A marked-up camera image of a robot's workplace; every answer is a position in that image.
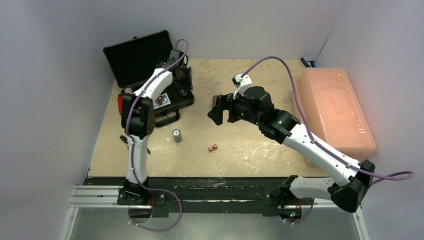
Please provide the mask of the pink chip stack in case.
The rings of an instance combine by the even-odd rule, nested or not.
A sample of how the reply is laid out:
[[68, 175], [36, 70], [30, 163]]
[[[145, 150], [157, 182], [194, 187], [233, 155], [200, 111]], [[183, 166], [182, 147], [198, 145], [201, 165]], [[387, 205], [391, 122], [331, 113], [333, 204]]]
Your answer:
[[125, 88], [125, 89], [124, 89], [124, 93], [125, 93], [125, 94], [133, 94], [133, 93], [134, 93], [134, 91], [133, 91], [133, 89], [132, 89], [132, 88], [127, 87], [127, 88]]

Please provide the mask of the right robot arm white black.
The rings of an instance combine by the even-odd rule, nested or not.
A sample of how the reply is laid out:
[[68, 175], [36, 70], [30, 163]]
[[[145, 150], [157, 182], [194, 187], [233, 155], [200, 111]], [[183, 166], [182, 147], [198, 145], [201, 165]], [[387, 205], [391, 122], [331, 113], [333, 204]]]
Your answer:
[[261, 86], [249, 87], [244, 95], [216, 96], [207, 116], [216, 124], [223, 123], [228, 111], [229, 123], [243, 120], [254, 124], [267, 138], [302, 154], [324, 170], [328, 177], [290, 176], [280, 196], [288, 204], [298, 199], [331, 200], [340, 209], [354, 213], [371, 187], [375, 165], [360, 162], [332, 148], [326, 142], [312, 140], [307, 127], [286, 110], [276, 109], [271, 95]]

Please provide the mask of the card deck lower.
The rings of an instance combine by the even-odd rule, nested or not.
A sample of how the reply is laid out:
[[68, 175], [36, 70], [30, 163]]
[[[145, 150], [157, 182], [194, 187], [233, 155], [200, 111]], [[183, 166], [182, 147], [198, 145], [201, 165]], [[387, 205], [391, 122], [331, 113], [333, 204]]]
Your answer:
[[158, 96], [158, 98], [155, 100], [155, 102], [153, 103], [153, 108], [159, 109], [161, 107], [167, 106], [171, 104], [171, 100], [168, 96], [167, 93], [163, 93], [161, 95]]

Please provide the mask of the black poker set case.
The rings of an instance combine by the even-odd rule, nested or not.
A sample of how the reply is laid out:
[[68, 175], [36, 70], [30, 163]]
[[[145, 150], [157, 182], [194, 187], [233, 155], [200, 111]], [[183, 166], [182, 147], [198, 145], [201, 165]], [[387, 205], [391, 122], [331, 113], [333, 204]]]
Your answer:
[[[121, 89], [119, 94], [123, 95], [125, 88], [138, 90], [147, 82], [155, 68], [165, 69], [175, 62], [169, 59], [173, 49], [175, 48], [167, 30], [143, 37], [135, 36], [132, 40], [105, 47], [103, 53]], [[188, 66], [188, 61], [186, 56], [179, 64]], [[173, 82], [161, 94], [164, 93], [168, 94], [171, 104], [154, 110], [157, 127], [178, 121], [180, 110], [192, 105], [195, 101], [192, 90], [188, 90], [187, 97], [182, 97], [180, 89], [177, 89]]]

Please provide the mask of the pink translucent plastic storage box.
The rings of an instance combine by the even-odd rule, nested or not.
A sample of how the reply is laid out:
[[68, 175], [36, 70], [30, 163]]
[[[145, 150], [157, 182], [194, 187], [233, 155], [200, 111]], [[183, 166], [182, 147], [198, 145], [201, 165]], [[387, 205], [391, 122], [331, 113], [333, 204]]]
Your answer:
[[294, 83], [294, 114], [299, 119], [305, 116], [313, 134], [360, 162], [376, 150], [376, 142], [344, 68], [305, 68]]

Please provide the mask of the black pliers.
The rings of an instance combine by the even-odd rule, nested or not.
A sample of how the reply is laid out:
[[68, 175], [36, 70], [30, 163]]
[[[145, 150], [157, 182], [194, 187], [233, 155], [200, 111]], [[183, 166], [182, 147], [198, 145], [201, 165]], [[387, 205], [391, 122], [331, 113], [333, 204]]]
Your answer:
[[[126, 145], [126, 147], [128, 148], [129, 147], [129, 142], [128, 142], [128, 139], [127, 139], [127, 137], [126, 136], [124, 136], [124, 135], [120, 135], [119, 136], [119, 138], [123, 141], [123, 143]], [[149, 148], [147, 148], [146, 149], [146, 152], [150, 155], [151, 154], [151, 151], [150, 151], [150, 149]]]

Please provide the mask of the purple poker chip stack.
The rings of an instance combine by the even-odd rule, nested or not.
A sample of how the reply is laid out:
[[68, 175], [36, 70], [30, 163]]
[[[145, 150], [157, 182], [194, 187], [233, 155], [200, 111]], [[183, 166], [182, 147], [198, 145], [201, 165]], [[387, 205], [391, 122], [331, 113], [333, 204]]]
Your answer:
[[181, 95], [183, 98], [185, 98], [185, 97], [187, 97], [187, 96], [189, 95], [189, 91], [188, 91], [188, 90], [185, 90], [185, 89], [181, 89], [181, 90], [180, 90], [180, 95]]

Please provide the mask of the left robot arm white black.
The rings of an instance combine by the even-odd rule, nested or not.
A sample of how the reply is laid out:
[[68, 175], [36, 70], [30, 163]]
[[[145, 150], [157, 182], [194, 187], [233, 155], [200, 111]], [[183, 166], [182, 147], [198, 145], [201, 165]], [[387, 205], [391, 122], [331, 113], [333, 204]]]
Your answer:
[[163, 126], [156, 118], [175, 112], [194, 102], [191, 68], [187, 53], [173, 49], [156, 65], [151, 77], [131, 93], [120, 95], [121, 126], [128, 146], [128, 168], [119, 194], [138, 205], [149, 199], [147, 185], [148, 141], [155, 128]]

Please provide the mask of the blue clamp at wall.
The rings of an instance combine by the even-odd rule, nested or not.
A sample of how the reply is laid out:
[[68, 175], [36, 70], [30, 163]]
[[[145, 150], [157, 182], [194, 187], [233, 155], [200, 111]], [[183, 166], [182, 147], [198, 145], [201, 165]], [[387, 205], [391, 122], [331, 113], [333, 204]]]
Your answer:
[[303, 65], [304, 65], [306, 68], [314, 68], [314, 67], [315, 67], [315, 63], [314, 63], [314, 61], [308, 61], [308, 60], [305, 60], [305, 58], [304, 58], [304, 57], [301, 57], [301, 58], [300, 58], [300, 61], [303, 63]]

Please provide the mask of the brown poker chip stack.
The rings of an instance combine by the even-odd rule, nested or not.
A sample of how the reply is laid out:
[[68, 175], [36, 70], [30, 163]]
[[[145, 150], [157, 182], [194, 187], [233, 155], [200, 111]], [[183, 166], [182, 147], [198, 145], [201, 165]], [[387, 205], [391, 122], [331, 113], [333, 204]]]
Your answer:
[[212, 108], [215, 108], [217, 104], [218, 104], [218, 96], [214, 95], [212, 100]]

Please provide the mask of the grey poker chip stack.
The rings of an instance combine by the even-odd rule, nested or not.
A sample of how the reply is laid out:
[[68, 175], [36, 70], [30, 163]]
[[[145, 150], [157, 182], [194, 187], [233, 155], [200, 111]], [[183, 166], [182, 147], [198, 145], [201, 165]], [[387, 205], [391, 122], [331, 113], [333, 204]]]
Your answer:
[[182, 133], [179, 129], [174, 129], [172, 131], [172, 136], [176, 143], [180, 143], [183, 140]]

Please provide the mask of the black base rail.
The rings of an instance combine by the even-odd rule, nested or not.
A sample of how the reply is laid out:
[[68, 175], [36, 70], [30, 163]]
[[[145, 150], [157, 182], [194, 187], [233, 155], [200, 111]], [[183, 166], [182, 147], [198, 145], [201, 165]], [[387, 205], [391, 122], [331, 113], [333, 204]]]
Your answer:
[[124, 177], [87, 177], [83, 185], [96, 200], [110, 199], [136, 218], [170, 213], [261, 214], [297, 220], [312, 204], [289, 191], [289, 177], [149, 177], [143, 189]]

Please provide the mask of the red black handled tool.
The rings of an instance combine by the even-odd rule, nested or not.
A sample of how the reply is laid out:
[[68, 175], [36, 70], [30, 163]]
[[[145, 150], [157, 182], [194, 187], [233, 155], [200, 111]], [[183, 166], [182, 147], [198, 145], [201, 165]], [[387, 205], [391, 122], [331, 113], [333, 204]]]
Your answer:
[[122, 116], [122, 113], [123, 113], [123, 95], [122, 94], [118, 95], [117, 104], [118, 104], [119, 114]]

